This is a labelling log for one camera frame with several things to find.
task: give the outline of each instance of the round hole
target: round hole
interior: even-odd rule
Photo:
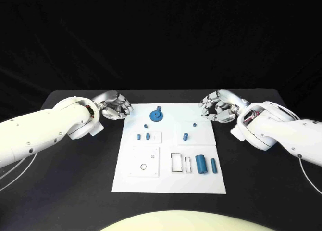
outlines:
[[[146,164],[141,165],[141,169],[145,170],[146,169]]]

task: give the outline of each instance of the black curtain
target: black curtain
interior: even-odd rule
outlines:
[[[322,120],[322,5],[0,3],[0,121],[38,110],[54,90],[204,88],[276,88]]]

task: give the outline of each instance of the rectangular slot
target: rectangular slot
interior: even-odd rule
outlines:
[[[185,170],[191,172],[189,157],[185,156]]]
[[[182,161],[181,161],[181,153],[171,153],[171,171],[182,172]]]

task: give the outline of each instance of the black background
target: black background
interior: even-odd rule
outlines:
[[[136,103],[162,105],[192,103],[213,91],[123,90],[122,94]],[[270,99],[284,105],[273,89],[233,92],[250,101]],[[70,95],[92,98],[100,93],[54,91],[43,109]],[[0,192],[0,231],[97,231],[128,217],[159,210],[211,212],[280,231],[322,230],[322,195],[303,176],[297,158],[279,144],[261,151],[240,142],[230,133],[233,123],[211,123],[227,194],[112,193],[123,122],[102,118],[105,130],[96,136],[77,140],[66,136],[37,154],[18,180]],[[303,167],[322,190],[322,167],[305,161]],[[7,177],[14,179],[14,174],[18,170]]]
[[[322,120],[322,4],[0,3],[0,121],[54,90],[210,88],[274,88]]]

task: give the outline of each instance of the robotic hand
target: robotic hand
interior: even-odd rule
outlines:
[[[26,114],[0,123],[0,168],[53,146],[67,134],[72,140],[103,130],[100,112],[108,119],[123,119],[132,106],[110,90],[92,100],[70,97],[53,109]]]
[[[215,104],[217,114],[208,109]],[[237,117],[231,134],[240,141],[267,150],[276,142],[290,154],[322,166],[322,122],[300,120],[283,106],[269,101],[250,103],[231,91],[220,89],[200,102],[201,116],[211,121],[227,123]]]

